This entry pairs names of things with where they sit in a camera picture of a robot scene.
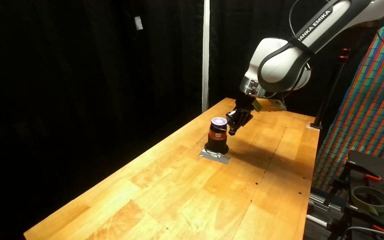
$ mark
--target black container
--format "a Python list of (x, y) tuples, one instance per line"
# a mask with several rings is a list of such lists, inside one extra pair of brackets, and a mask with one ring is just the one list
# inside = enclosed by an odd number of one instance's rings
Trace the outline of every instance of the black container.
[(227, 142), (227, 121), (222, 117), (215, 117), (211, 120), (208, 142), (205, 149), (212, 152), (226, 154), (229, 151)]

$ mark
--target black curtain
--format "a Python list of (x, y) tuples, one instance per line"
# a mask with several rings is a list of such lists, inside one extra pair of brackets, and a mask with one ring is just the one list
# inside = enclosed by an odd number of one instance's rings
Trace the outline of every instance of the black curtain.
[(192, 0), (0, 1), (1, 238), (200, 113), (202, 14)]
[[(227, 0), (210, 2), (209, 103), (224, 97), (236, 98), (239, 84), (248, 69), (251, 56), (263, 38), (288, 39), (292, 36), (288, 13), (295, 0)], [(295, 32), (300, 30), (324, 5), (325, 0), (301, 0), (292, 13)], [(328, 92), (328, 83), (341, 48), (351, 48), (326, 115), (319, 145), (333, 122), (344, 94), (366, 54), (378, 23), (349, 28), (336, 36), (310, 61), (311, 79), (286, 99), (287, 110), (316, 116), (319, 103)]]

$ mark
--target colorful patterned backdrop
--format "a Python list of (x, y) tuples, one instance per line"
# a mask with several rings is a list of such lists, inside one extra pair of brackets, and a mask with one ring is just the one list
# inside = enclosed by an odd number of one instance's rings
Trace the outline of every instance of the colorful patterned backdrop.
[[(379, 32), (384, 39), (384, 27)], [(349, 150), (384, 158), (384, 44), (377, 37), (317, 154), (314, 187), (328, 190)]]

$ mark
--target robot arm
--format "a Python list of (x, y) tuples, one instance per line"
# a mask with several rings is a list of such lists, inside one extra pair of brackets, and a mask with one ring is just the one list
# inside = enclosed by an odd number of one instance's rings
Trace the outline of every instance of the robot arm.
[(303, 87), (311, 76), (307, 61), (337, 34), (358, 23), (384, 16), (384, 0), (331, 0), (292, 38), (265, 38), (257, 46), (244, 75), (234, 111), (227, 114), (229, 134), (253, 116), (251, 105), (265, 91)]

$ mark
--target wooden tabletop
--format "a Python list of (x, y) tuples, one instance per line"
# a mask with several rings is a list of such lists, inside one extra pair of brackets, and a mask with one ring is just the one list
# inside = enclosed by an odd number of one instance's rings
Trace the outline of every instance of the wooden tabletop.
[(319, 130), (254, 112), (229, 164), (199, 157), (224, 99), (25, 232), (35, 239), (302, 239)]

